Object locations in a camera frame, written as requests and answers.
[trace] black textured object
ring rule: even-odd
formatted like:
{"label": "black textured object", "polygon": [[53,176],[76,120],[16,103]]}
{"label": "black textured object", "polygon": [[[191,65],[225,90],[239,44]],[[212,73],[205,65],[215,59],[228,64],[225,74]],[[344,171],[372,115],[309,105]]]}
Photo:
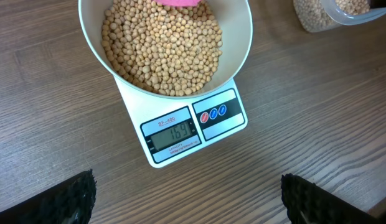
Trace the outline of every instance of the black textured object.
{"label": "black textured object", "polygon": [[371,9],[386,7],[386,0],[369,0],[369,3]]}
{"label": "black textured object", "polygon": [[378,224],[369,214],[293,174],[281,176],[281,200],[292,224]]}
{"label": "black textured object", "polygon": [[87,224],[96,200],[92,170],[0,213],[0,223]]}

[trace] pink scoop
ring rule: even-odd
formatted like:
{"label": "pink scoop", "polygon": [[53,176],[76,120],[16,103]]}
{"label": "pink scoop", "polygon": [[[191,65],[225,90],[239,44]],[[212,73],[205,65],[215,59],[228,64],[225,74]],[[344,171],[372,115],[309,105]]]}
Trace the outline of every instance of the pink scoop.
{"label": "pink scoop", "polygon": [[165,6],[190,7],[196,6],[200,0],[155,0]]}

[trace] wooden surface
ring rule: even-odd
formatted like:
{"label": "wooden surface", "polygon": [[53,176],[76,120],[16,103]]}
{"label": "wooden surface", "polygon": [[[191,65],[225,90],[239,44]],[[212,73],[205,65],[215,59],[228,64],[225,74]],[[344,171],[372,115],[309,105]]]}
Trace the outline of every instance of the wooden surface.
{"label": "wooden surface", "polygon": [[287,223],[289,172],[365,211],[381,202],[386,16],[309,34],[291,1],[250,3],[253,44],[235,78],[247,128],[153,169],[77,1],[0,0],[0,211],[89,168],[92,223]]}

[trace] digital number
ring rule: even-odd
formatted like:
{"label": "digital number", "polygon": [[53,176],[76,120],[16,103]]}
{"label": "digital number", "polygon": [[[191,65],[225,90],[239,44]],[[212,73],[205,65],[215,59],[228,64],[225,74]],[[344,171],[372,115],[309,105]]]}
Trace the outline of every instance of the digital number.
{"label": "digital number", "polygon": [[175,133],[175,138],[180,139],[181,138],[181,133],[176,130],[177,126],[174,127],[174,133]]}
{"label": "digital number", "polygon": [[187,135],[187,130],[186,130],[185,123],[181,124],[181,129],[182,129],[183,131],[185,131],[184,136],[186,136],[186,135]]}

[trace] dried chickpea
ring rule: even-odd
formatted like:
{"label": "dried chickpea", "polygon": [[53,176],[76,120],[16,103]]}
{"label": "dried chickpea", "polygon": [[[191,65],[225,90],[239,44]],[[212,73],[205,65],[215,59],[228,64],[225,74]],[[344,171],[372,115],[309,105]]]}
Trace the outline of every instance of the dried chickpea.
{"label": "dried chickpea", "polygon": [[101,44],[128,82],[153,93],[184,96],[211,81],[223,42],[205,0],[186,8],[153,0],[113,3],[104,12]]}

